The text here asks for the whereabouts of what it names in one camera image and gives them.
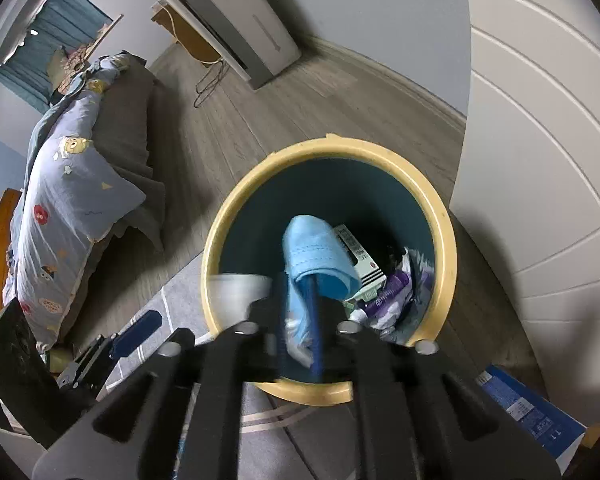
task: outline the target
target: window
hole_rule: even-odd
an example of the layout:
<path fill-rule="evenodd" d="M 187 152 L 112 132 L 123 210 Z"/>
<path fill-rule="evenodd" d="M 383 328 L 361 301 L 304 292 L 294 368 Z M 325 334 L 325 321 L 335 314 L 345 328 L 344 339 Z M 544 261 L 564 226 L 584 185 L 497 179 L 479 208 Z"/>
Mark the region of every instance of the window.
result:
<path fill-rule="evenodd" d="M 93 43 L 111 19 L 89 0 L 33 0 L 18 18 L 0 49 L 0 82 L 44 113 L 64 56 Z"/>

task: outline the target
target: blue handle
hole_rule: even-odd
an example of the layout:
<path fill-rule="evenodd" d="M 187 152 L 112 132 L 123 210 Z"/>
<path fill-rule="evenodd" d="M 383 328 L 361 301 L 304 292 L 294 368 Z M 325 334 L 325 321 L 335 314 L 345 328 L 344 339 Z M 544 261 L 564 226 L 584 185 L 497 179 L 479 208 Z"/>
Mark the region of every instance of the blue handle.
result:
<path fill-rule="evenodd" d="M 309 313 L 309 327 L 311 333 L 311 375 L 315 382 L 322 379 L 322 334 L 320 333 L 320 320 L 318 319 L 318 279 L 315 274 L 303 276 L 297 282 L 298 290 L 306 309 Z"/>
<path fill-rule="evenodd" d="M 162 316 L 157 310 L 147 310 L 113 341 L 110 357 L 129 357 L 148 337 L 160 328 Z"/>

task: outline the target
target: yellow trash can rim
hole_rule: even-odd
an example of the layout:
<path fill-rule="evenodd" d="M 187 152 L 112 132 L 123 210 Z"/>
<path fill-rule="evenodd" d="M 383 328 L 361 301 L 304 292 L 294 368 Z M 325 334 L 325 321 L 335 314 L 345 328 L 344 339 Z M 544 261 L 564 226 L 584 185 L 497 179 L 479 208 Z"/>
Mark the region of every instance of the yellow trash can rim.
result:
<path fill-rule="evenodd" d="M 451 306 L 458 272 L 456 240 L 442 200 L 426 177 L 397 153 L 366 140 L 349 139 L 336 134 L 327 134 L 324 139 L 306 140 L 271 153 L 245 175 L 224 200 L 209 230 L 202 256 L 202 309 L 206 324 L 214 336 L 221 332 L 222 327 L 211 308 L 207 284 L 209 278 L 218 273 L 222 246 L 236 215 L 249 197 L 275 174 L 312 158 L 327 157 L 351 158 L 384 170 L 417 200 L 433 238 L 436 281 L 429 306 L 407 345 L 411 346 L 420 339 L 433 340 L 438 336 Z M 256 386 L 276 397 L 311 406 L 332 406 L 349 402 L 352 398 L 349 382 L 311 384 L 280 379 L 275 383 L 256 383 Z"/>

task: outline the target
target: wooden desk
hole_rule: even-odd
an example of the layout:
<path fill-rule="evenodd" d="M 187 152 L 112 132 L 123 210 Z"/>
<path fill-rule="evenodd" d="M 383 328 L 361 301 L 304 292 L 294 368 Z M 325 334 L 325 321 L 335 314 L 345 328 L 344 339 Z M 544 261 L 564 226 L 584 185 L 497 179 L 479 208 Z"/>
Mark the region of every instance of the wooden desk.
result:
<path fill-rule="evenodd" d="M 173 16 L 176 34 L 173 33 L 171 19 L 165 8 L 168 9 Z M 166 28 L 194 58 L 206 63 L 213 63 L 214 61 L 220 59 L 220 54 L 218 54 L 216 50 L 198 34 L 195 28 L 191 27 L 191 25 L 189 25 L 189 23 L 187 23 L 184 18 L 170 6 L 165 4 L 164 7 L 161 7 L 159 4 L 157 4 L 154 6 L 154 10 L 156 10 L 156 12 L 151 18 L 152 21 Z"/>

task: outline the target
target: cartoon print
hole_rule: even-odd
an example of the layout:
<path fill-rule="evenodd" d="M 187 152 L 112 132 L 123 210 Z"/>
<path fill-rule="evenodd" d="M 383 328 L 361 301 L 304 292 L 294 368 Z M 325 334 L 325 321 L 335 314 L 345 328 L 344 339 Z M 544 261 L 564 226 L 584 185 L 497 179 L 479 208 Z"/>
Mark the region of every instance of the cartoon print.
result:
<path fill-rule="evenodd" d="M 48 282 L 50 282 L 54 278 L 54 275 L 57 270 L 55 267 L 48 265 L 43 265 L 42 267 L 40 267 L 40 269 L 42 269 L 42 272 L 40 272 L 40 277 L 44 280 L 47 280 Z"/>
<path fill-rule="evenodd" d="M 104 91 L 107 89 L 107 83 L 102 79 L 89 79 L 84 87 L 87 90 L 96 92 L 96 94 L 104 94 Z"/>
<path fill-rule="evenodd" d="M 68 158 L 69 155 L 76 155 L 86 150 L 93 141 L 89 139 L 82 139 L 80 137 L 62 137 L 60 139 L 60 155 L 62 158 Z"/>
<path fill-rule="evenodd" d="M 46 298 L 40 298 L 40 305 L 45 307 L 52 314 L 60 314 L 62 307 L 55 301 L 47 300 Z"/>
<path fill-rule="evenodd" d="M 49 220 L 49 213 L 41 205 L 35 205 L 33 208 L 33 216 L 40 225 L 46 224 Z"/>

